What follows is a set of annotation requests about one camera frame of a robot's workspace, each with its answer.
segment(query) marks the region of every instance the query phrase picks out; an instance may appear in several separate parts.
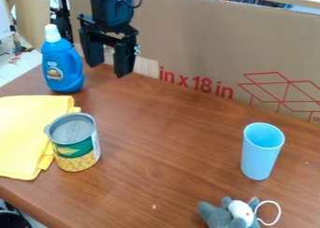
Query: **light blue plastic cup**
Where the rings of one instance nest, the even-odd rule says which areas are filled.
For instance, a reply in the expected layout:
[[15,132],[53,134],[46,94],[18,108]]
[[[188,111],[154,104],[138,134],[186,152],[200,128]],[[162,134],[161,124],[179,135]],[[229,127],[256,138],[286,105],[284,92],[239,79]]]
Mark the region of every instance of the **light blue plastic cup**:
[[248,125],[243,131],[243,174],[255,180],[268,178],[284,141],[284,133],[271,124],[257,122]]

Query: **floor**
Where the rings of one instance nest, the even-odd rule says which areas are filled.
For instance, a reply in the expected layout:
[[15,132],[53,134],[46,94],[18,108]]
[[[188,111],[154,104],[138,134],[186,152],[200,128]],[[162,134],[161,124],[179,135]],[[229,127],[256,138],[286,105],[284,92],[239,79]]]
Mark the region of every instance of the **floor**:
[[[31,47],[22,37],[20,41],[26,48]],[[15,56],[12,38],[4,38],[0,44],[0,87],[40,65],[41,60],[42,54],[37,50]]]

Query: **yellow cloth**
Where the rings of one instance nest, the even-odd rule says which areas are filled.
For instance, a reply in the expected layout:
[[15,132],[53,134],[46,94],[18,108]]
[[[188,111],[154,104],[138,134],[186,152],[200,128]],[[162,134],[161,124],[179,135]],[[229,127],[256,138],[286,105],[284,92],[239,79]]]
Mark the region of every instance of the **yellow cloth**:
[[31,180],[53,160],[46,125],[66,113],[80,112],[71,96],[0,98],[0,176]]

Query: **cardboard box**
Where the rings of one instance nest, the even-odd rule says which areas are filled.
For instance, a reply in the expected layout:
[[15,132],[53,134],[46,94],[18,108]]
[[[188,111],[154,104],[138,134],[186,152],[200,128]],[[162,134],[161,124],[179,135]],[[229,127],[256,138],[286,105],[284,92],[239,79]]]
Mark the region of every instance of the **cardboard box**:
[[[75,17],[90,13],[90,2],[70,6],[79,48]],[[144,0],[133,25],[149,75],[320,122],[318,15],[218,0]]]

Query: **detergent bottle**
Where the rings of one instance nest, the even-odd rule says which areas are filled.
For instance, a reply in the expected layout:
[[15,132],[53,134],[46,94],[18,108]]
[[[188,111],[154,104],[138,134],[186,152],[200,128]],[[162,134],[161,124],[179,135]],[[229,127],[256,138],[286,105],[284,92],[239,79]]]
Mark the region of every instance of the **detergent bottle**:
[[59,93],[80,90],[84,81],[82,59],[72,45],[61,38],[55,24],[47,25],[45,30],[46,41],[41,48],[42,72],[48,87]]

